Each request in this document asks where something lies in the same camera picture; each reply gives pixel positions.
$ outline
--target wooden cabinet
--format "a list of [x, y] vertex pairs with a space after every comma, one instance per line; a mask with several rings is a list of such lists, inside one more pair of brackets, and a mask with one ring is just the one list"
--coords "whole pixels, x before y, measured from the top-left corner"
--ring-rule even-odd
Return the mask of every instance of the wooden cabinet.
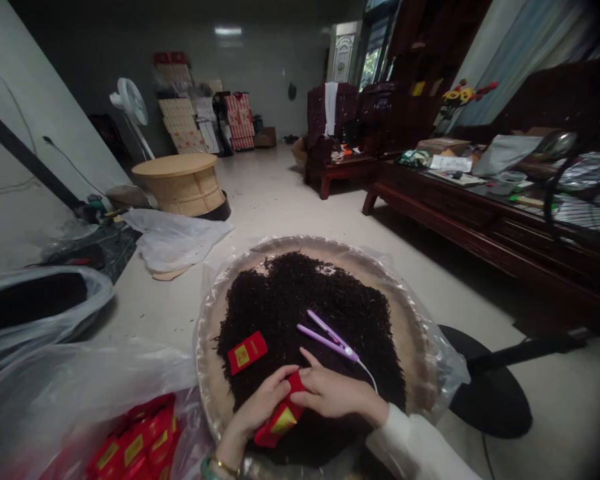
[[541, 217], [393, 162], [380, 165], [365, 215], [373, 214], [378, 197], [536, 291], [574, 306], [579, 315], [600, 308], [600, 254], [558, 245]]

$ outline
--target gold bracelet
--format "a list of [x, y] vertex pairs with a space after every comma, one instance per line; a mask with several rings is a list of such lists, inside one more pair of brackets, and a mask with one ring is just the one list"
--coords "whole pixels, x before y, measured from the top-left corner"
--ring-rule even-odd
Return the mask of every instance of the gold bracelet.
[[213, 460], [218, 465], [218, 467], [222, 468], [222, 470], [224, 470], [225, 472], [230, 474], [232, 477], [238, 478], [240, 476], [240, 469], [238, 469], [236, 471], [236, 470], [233, 470], [232, 468], [229, 468], [226, 463], [218, 460], [218, 457], [216, 456], [216, 452], [213, 452], [213, 455], [211, 456], [211, 460]]

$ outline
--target round wooden stool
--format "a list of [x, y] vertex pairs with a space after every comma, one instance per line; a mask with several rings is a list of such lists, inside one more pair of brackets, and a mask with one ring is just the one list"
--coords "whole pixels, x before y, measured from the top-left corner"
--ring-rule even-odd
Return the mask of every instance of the round wooden stool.
[[[147, 182], [162, 211], [226, 220], [231, 210], [215, 176], [217, 160], [208, 153], [172, 155], [140, 163], [131, 171]], [[222, 215], [213, 215], [218, 211]]]

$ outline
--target white floor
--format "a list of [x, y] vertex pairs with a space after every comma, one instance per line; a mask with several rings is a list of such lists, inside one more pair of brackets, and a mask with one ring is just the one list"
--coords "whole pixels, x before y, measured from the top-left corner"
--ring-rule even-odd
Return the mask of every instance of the white floor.
[[[362, 189], [332, 183], [320, 200], [318, 183], [303, 184], [288, 147], [219, 159], [217, 175], [233, 210], [235, 230], [216, 245], [211, 264], [267, 235], [307, 233], [368, 246], [393, 256], [434, 321], [456, 327], [490, 349], [520, 342], [512, 324], [542, 321], [552, 299], [533, 296], [516, 280], [474, 258], [433, 232], [418, 227], [378, 201], [362, 215]], [[172, 282], [153, 280], [136, 253], [103, 312], [99, 338], [145, 337], [191, 349], [194, 321], [213, 269], [198, 264]], [[544, 480], [591, 476], [600, 452], [600, 339], [566, 355], [511, 368], [524, 388], [534, 423], [523, 438], [487, 438], [495, 477]], [[448, 412], [439, 428], [453, 448], [485, 480], [490, 478], [480, 434]]]

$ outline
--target hand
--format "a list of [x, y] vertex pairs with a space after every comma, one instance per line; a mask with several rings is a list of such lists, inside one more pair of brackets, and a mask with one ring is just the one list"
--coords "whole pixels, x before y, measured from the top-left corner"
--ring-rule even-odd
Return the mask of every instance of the hand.
[[300, 370], [300, 380], [307, 391], [292, 393], [292, 402], [327, 418], [359, 413], [374, 428], [387, 422], [389, 404], [368, 383], [324, 368], [304, 348], [300, 348], [300, 352], [311, 368]]
[[[298, 368], [298, 365], [286, 365], [278, 368], [242, 404], [222, 435], [216, 450], [218, 460], [226, 463], [232, 470], [240, 468], [249, 438], [253, 436], [260, 425], [267, 421], [274, 408], [290, 392], [291, 386], [285, 379]], [[225, 472], [218, 469], [217, 466], [212, 466], [212, 469], [223, 478], [228, 478], [224, 475]]]

